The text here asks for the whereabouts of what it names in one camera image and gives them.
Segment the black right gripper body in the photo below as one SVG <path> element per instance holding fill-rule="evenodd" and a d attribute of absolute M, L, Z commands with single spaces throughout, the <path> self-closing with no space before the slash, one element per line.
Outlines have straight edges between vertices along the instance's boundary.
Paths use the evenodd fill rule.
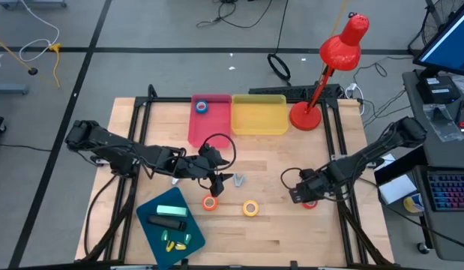
<path fill-rule="evenodd" d="M 298 183 L 300 201 L 317 201 L 326 198 L 328 181 L 321 173 L 313 169 L 301 169 L 298 173 L 301 181 Z"/>

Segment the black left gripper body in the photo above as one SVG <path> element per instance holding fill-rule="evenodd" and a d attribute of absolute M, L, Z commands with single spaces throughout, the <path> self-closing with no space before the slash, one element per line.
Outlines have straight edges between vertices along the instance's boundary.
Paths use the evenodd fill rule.
<path fill-rule="evenodd" d="M 215 147 L 204 143 L 198 155 L 187 157 L 187 176 L 192 179 L 202 178 L 221 165 L 221 154 Z"/>

